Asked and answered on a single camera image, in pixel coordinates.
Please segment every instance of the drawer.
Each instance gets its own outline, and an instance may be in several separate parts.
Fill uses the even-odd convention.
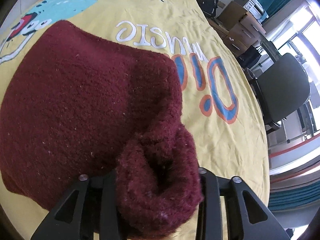
[[[251,33],[247,28],[245,28],[240,23],[237,23],[229,33],[229,36],[241,41],[244,46],[250,47],[250,45],[254,44],[258,39]]]
[[[228,49],[230,49],[232,53],[236,54],[237,56],[241,55],[248,49],[240,41],[231,37],[224,38],[223,43],[227,46]]]
[[[216,32],[217,34],[219,35],[219,37],[223,40],[227,35],[224,34],[222,31],[219,31],[218,29],[216,29],[215,27],[212,27]]]
[[[231,52],[231,53],[232,53],[232,55],[233,55],[234,57],[238,57],[238,55],[234,54],[233,52]]]
[[[262,34],[265,34],[266,31],[262,27],[260,23],[257,22],[257,20],[253,17],[252,14],[248,13],[241,21],[240,23],[250,32],[252,33],[258,40],[261,40],[260,35],[258,31],[260,31]]]

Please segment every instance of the cardboard box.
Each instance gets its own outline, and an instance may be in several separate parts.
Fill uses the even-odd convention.
[[[247,13],[248,10],[232,1],[219,15],[218,20],[227,30],[231,30]]]

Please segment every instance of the white letter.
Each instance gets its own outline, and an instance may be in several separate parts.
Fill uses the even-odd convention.
[[[150,31],[151,31],[152,33],[158,34],[158,35],[163,39],[163,43],[160,44],[159,46],[157,46],[157,45],[156,45],[156,37],[151,37],[151,44],[152,44],[152,46],[153,46],[154,48],[156,48],[156,49],[163,49],[163,48],[165,48],[165,47],[167,46],[167,42],[165,41],[164,36],[162,36],[160,33],[157,33],[156,30],[159,31],[160,33],[162,33],[161,29],[158,28],[158,27],[152,27],[152,28],[150,29]]]
[[[186,37],[183,37],[182,40],[183,40],[184,43],[187,44],[187,47],[188,47],[188,50],[189,50],[190,53],[196,53],[198,58],[199,58],[199,60],[205,61],[206,63],[209,62],[209,60],[203,54],[198,42],[196,42],[196,45],[192,43],[191,44],[192,48],[191,48],[190,43],[189,43],[189,41],[188,41],[188,39]]]
[[[169,42],[169,47],[170,47],[170,52],[171,54],[174,54],[174,46],[175,46],[175,41],[178,41],[179,42],[179,45],[180,45],[180,52],[181,52],[181,55],[186,55],[186,50],[182,44],[182,42],[177,38],[177,37],[170,37],[169,33],[167,32],[164,32],[165,35],[167,36],[168,38],[168,42]]]
[[[121,30],[117,33],[116,39],[117,39],[117,41],[119,41],[119,42],[131,41],[131,40],[135,37],[135,35],[136,35],[136,33],[137,33],[137,28],[133,25],[132,22],[129,22],[129,21],[119,22],[116,27],[119,27],[122,23],[129,23],[129,24],[131,25],[131,27],[132,27],[132,31],[131,31],[131,33],[130,33],[130,35],[129,35],[128,37],[126,37],[126,38],[124,38],[124,39],[121,39],[121,38],[120,38],[120,37],[121,37],[121,34],[124,33],[124,32],[127,30],[127,28],[123,28],[123,29],[121,29]]]
[[[193,53],[187,37],[183,37],[183,38],[182,38],[182,41],[183,41],[183,43],[186,43],[186,44],[187,44],[187,48],[188,48],[188,50],[189,50],[189,53]]]
[[[148,25],[146,24],[137,24],[137,26],[141,26],[141,39],[139,41],[139,43],[134,42],[134,46],[151,46],[151,44],[149,42],[147,42],[146,40],[146,27],[148,27]]]
[[[200,45],[198,42],[196,42],[198,49],[196,46],[192,43],[193,51],[198,55],[199,60],[205,61],[206,63],[209,62],[209,60],[206,58],[206,56],[203,54]]]

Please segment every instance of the screw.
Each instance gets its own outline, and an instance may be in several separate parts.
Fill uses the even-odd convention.
[[[242,179],[240,177],[238,177],[238,176],[233,177],[232,180],[235,183],[241,183],[242,182]]]
[[[207,173],[207,170],[206,170],[205,168],[199,168],[199,169],[198,169],[198,172],[199,172],[200,174],[205,174],[205,173]]]
[[[87,174],[81,174],[81,175],[79,176],[79,180],[81,180],[81,181],[85,181],[85,180],[87,180],[87,179],[89,179],[89,176],[88,176]]]

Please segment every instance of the orange outline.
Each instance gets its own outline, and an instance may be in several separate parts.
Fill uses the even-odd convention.
[[[210,65],[211,65],[211,63],[212,63],[214,60],[216,60],[216,59],[218,59],[218,58],[221,58],[221,57],[214,57],[214,58],[210,59],[209,62],[208,62],[208,64],[207,64],[207,73],[208,73],[208,80],[209,80],[210,90],[212,90],[212,83],[211,83],[210,75],[209,75],[209,73],[210,73],[210,72],[209,72],[209,70],[210,70]],[[221,103],[222,103],[223,107],[224,107],[227,111],[230,111],[230,110],[232,110],[232,109],[236,106],[236,104],[235,104],[235,102],[234,102],[233,99],[232,99],[232,92],[231,92],[231,90],[230,90],[229,87],[228,87],[227,80],[226,80],[226,76],[225,76],[224,73],[221,71],[221,67],[219,66],[218,63],[214,64],[214,66],[212,67],[212,76],[213,76],[214,80],[215,80],[214,71],[215,71],[215,68],[216,68],[216,67],[219,68],[219,71],[220,71],[220,73],[221,73],[222,76],[223,76],[223,79],[224,79],[224,82],[225,82],[226,87],[227,87],[227,89],[228,89],[229,96],[230,96],[230,98],[231,98],[232,104],[231,104],[231,106],[226,107],[225,104],[222,102],[222,100],[221,100],[221,99],[220,99],[220,100],[221,100]],[[215,87],[215,91],[217,92],[217,95],[218,95],[218,97],[219,97],[219,94],[218,94],[218,91],[217,91],[217,86],[215,85],[214,87]],[[236,103],[238,104],[239,101],[238,101],[237,96],[236,96],[234,93],[233,93],[233,95],[235,96]],[[236,113],[235,113],[234,117],[233,117],[231,120],[227,120],[226,117],[224,116],[224,114],[223,114],[223,113],[220,111],[220,109],[218,108],[218,106],[217,106],[217,104],[216,104],[216,102],[215,102],[215,100],[214,100],[214,97],[212,97],[212,101],[213,101],[213,106],[214,106],[214,109],[216,110],[217,115],[218,115],[222,120],[224,120],[227,124],[233,124],[233,123],[236,121],[237,116],[238,116],[238,112],[239,112],[239,107],[236,108]]]
[[[181,90],[183,91],[183,90],[186,88],[187,83],[188,83],[188,72],[187,72],[186,63],[184,62],[184,59],[183,59],[182,55],[180,55],[180,54],[174,55],[174,56],[172,56],[171,59],[173,60],[174,63],[176,63],[176,62],[175,62],[175,59],[176,59],[177,57],[181,57],[181,62],[182,62],[182,64],[183,64],[183,68],[184,68],[183,83],[182,83],[182,85],[181,85]]]
[[[211,101],[211,104],[210,104],[210,108],[208,111],[205,111],[204,110],[204,103],[210,99]],[[212,96],[211,95],[204,95],[203,98],[201,98],[200,100],[200,104],[199,104],[199,108],[201,110],[201,113],[206,116],[206,117],[209,117],[211,114],[212,114],[212,109],[213,109],[213,99],[212,99]]]
[[[302,175],[308,171],[311,171],[313,169],[315,169],[316,167],[319,167],[320,166],[320,163],[316,163],[310,167],[307,167],[301,171],[297,171],[296,173],[293,173],[293,174],[290,174],[290,175],[287,175],[285,177],[280,177],[280,178],[277,178],[277,179],[270,179],[270,184],[272,183],[276,183],[276,182],[279,182],[279,181],[283,181],[283,180],[286,180],[286,179],[291,179],[291,178],[294,178],[294,177],[297,177],[299,175]]]
[[[200,70],[200,74],[201,74],[201,79],[202,79],[202,86],[201,87],[199,86],[198,78],[197,78],[197,75],[196,75],[196,67],[193,65],[193,60],[192,60],[193,56],[196,56],[196,60],[198,62],[198,66],[199,66],[199,70]],[[202,65],[201,65],[201,63],[199,61],[199,57],[198,57],[198,55],[196,53],[190,53],[189,58],[190,58],[191,66],[192,66],[193,77],[195,78],[195,81],[196,81],[196,87],[197,87],[197,89],[199,91],[202,91],[202,90],[205,89],[206,80],[205,80],[205,77],[204,77],[204,72],[203,72]]]
[[[276,156],[279,156],[279,155],[281,155],[281,154],[290,152],[290,151],[292,151],[292,150],[294,150],[294,149],[297,149],[297,148],[305,145],[306,143],[311,142],[311,141],[313,141],[314,139],[317,139],[319,136],[320,136],[320,133],[318,133],[318,134],[315,135],[314,137],[312,137],[312,138],[310,138],[310,139],[308,139],[308,140],[305,140],[305,141],[303,141],[303,142],[301,142],[301,143],[299,143],[299,144],[296,144],[295,146],[292,146],[292,147],[290,147],[290,148],[288,148],[288,149],[282,150],[282,151],[280,151],[280,152],[271,153],[271,154],[269,154],[269,158],[271,159],[271,158],[273,158],[273,157],[276,157]]]

